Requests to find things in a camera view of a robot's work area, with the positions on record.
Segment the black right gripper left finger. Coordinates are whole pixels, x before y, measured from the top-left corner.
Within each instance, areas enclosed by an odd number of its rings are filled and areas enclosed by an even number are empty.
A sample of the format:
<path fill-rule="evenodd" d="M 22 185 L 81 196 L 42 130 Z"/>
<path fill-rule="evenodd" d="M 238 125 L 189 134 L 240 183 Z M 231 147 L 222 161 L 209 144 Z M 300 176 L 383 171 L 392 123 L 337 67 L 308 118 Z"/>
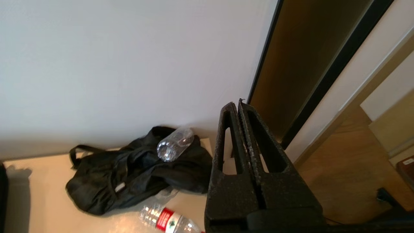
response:
<path fill-rule="evenodd" d="M 226 104 L 221 112 L 212 160 L 212 170 L 204 213 L 208 233 L 264 230 L 262 190 L 257 177 L 261 166 L 260 151 L 247 128 L 245 103 Z M 235 150 L 236 174 L 224 172 L 226 130 L 230 131 Z"/>

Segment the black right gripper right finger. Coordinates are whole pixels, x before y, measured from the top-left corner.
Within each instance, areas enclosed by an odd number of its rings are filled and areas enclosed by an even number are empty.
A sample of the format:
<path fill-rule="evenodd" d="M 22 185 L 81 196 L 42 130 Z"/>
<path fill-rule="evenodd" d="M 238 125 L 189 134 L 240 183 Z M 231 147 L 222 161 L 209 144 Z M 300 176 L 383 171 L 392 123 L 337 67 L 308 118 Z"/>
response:
<path fill-rule="evenodd" d="M 266 208 L 321 208 L 255 108 L 239 99 L 238 116 L 260 204 Z"/>

